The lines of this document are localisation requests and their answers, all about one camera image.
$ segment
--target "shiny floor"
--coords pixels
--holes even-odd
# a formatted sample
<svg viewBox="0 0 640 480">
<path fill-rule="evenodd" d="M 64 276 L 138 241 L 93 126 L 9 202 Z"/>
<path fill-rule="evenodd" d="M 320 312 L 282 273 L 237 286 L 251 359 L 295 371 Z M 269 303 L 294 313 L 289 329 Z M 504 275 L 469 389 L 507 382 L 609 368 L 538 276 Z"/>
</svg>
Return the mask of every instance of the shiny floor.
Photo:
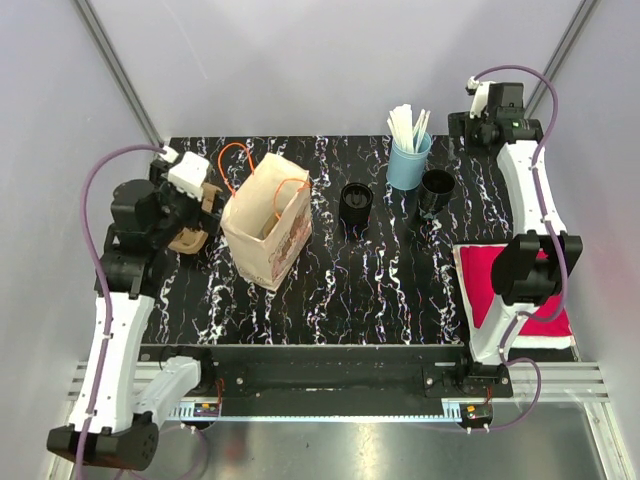
<svg viewBox="0 0 640 480">
<path fill-rule="evenodd" d="M 519 410 L 501 404 L 496 413 L 499 424 Z M 193 479 L 605 478 L 585 414 L 574 404 L 539 405 L 525 422 L 489 435 L 434 432 L 415 424 L 233 422 L 219 422 L 205 433 L 209 460 Z M 180 478 L 198 446 L 186 431 L 167 433 L 142 475 Z M 91 480 L 115 475 L 105 469 L 86 473 Z"/>
</svg>

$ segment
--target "red cloth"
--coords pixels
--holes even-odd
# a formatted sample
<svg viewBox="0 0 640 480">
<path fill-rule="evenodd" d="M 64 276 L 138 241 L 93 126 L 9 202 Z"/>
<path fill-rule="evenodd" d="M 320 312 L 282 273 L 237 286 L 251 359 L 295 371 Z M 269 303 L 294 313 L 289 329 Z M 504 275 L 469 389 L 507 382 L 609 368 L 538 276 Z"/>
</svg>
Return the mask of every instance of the red cloth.
<svg viewBox="0 0 640 480">
<path fill-rule="evenodd" d="M 462 261 L 462 275 L 467 291 L 467 297 L 471 304 L 473 325 L 476 328 L 482 326 L 491 302 L 493 301 L 493 288 L 491 287 L 491 266 L 493 261 L 502 251 L 503 247 L 491 246 L 464 246 L 460 248 Z M 558 307 L 560 296 L 549 298 L 547 303 L 536 312 L 541 317 L 549 317 Z M 535 320 L 527 320 L 520 331 L 520 335 L 567 337 L 572 335 L 569 328 L 569 317 L 566 311 L 551 323 L 540 323 Z"/>
</svg>

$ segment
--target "black marble tabletop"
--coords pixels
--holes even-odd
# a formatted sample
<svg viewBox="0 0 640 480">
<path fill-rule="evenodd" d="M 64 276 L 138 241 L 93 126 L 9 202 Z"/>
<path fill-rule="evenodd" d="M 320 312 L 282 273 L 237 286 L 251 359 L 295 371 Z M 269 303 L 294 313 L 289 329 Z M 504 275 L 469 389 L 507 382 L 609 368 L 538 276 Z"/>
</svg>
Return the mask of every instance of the black marble tabletop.
<svg viewBox="0 0 640 480">
<path fill-rule="evenodd" d="M 448 207 L 431 224 L 415 218 L 416 192 L 386 182 L 387 136 L 174 138 L 171 147 L 217 164 L 230 142 L 259 161 L 283 155 L 311 172 L 313 233 L 276 293 L 243 280 L 224 236 L 199 254 L 169 252 L 169 269 L 143 342 L 147 344 L 456 344 L 466 318 L 451 256 L 457 243 L 511 236 L 502 174 L 488 156 L 469 156 L 459 138 L 439 136 L 432 168 L 454 175 Z M 225 154 L 238 188 L 249 174 L 239 149 Z M 212 169 L 210 182 L 224 188 Z M 345 236 L 340 190 L 349 182 L 374 192 L 368 229 Z"/>
</svg>

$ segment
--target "blue cup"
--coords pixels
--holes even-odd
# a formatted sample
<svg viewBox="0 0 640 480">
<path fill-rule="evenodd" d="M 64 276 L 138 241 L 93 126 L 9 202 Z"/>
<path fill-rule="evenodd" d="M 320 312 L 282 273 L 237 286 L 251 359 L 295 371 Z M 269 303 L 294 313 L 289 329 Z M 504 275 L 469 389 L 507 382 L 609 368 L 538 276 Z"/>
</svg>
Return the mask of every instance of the blue cup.
<svg viewBox="0 0 640 480">
<path fill-rule="evenodd" d="M 395 139 L 391 144 L 387 181 L 398 190 L 413 190 L 420 184 L 422 174 L 427 167 L 427 155 L 431 150 L 431 136 L 424 134 L 418 153 L 409 153 L 400 149 Z"/>
</svg>

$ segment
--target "bag handle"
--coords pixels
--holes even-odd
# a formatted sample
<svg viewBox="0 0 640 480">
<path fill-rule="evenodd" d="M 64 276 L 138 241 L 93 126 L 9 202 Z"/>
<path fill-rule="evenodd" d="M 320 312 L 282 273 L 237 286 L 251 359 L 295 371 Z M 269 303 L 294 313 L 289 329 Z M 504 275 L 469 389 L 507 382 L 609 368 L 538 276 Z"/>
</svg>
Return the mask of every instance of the bag handle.
<svg viewBox="0 0 640 480">
<path fill-rule="evenodd" d="M 222 179 L 224 180 L 225 185 L 231 191 L 231 196 L 235 197 L 236 190 L 229 184 L 229 179 L 227 178 L 227 176 L 224 174 L 224 171 L 222 170 L 222 155 L 224 155 L 224 152 L 226 152 L 227 149 L 230 147 L 240 147 L 245 152 L 247 152 L 247 157 L 249 158 L 249 166 L 251 167 L 251 175 L 255 173 L 256 169 L 253 166 L 253 159 L 251 158 L 251 152 L 249 152 L 249 149 L 247 148 L 246 145 L 238 142 L 233 142 L 233 143 L 230 143 L 229 145 L 226 145 L 222 150 L 220 150 L 220 153 L 218 154 L 218 170 L 220 171 L 220 175 L 222 175 Z"/>
<path fill-rule="evenodd" d="M 300 178 L 285 178 L 283 181 L 281 181 L 280 185 L 278 185 L 278 188 L 276 188 L 275 195 L 273 196 L 273 211 L 275 212 L 276 218 L 278 220 L 280 220 L 280 214 L 278 213 L 278 207 L 276 207 L 276 200 L 278 199 L 278 194 L 280 193 L 280 189 L 282 189 L 282 186 L 287 182 L 302 182 L 302 183 L 304 183 L 304 185 L 298 189 L 298 192 L 304 190 L 305 188 L 311 188 L 311 184 L 309 182 L 307 182 L 306 180 L 302 180 Z"/>
</svg>

